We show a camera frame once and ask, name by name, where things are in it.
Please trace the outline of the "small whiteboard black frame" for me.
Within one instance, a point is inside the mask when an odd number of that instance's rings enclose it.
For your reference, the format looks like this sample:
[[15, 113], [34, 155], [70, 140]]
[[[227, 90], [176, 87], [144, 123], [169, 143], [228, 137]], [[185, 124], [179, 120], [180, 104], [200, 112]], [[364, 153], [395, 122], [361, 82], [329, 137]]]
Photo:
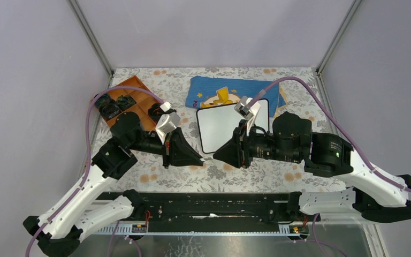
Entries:
[[[261, 108], [256, 117], [255, 125], [267, 131], [269, 129], [269, 102], [267, 99], [260, 99], [258, 103]], [[205, 154], [216, 152], [228, 142], [239, 121], [244, 119], [234, 110], [236, 104], [219, 105], [199, 109], [196, 112], [201, 149]]]

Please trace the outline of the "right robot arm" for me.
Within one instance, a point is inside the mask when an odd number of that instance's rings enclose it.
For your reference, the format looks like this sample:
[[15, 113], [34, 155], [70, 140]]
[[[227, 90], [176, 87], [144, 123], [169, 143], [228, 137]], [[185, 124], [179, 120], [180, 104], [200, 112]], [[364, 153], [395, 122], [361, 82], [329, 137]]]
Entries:
[[292, 192], [280, 214], [294, 221], [320, 214], [359, 214], [376, 223], [411, 220], [411, 176], [392, 176], [386, 182], [370, 171], [353, 146], [340, 136], [312, 131], [310, 120], [285, 112], [272, 131], [248, 127], [241, 120], [232, 137], [213, 155], [235, 168], [248, 168], [255, 158], [303, 163], [305, 172], [336, 178], [348, 188], [329, 193]]

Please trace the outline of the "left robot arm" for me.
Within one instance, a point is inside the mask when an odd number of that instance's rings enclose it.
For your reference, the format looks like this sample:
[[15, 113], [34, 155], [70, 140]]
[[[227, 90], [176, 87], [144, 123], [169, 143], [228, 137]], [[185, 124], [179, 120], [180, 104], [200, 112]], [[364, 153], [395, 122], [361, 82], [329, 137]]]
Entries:
[[146, 131], [134, 112], [119, 115], [109, 139], [92, 157], [83, 176], [47, 212], [27, 217], [23, 225], [46, 256], [69, 256], [88, 236], [125, 218], [140, 219], [146, 202], [126, 190], [93, 211], [87, 208], [137, 163], [134, 151], [160, 155], [168, 168], [202, 166], [202, 156], [186, 141], [175, 112], [164, 114], [155, 131]]

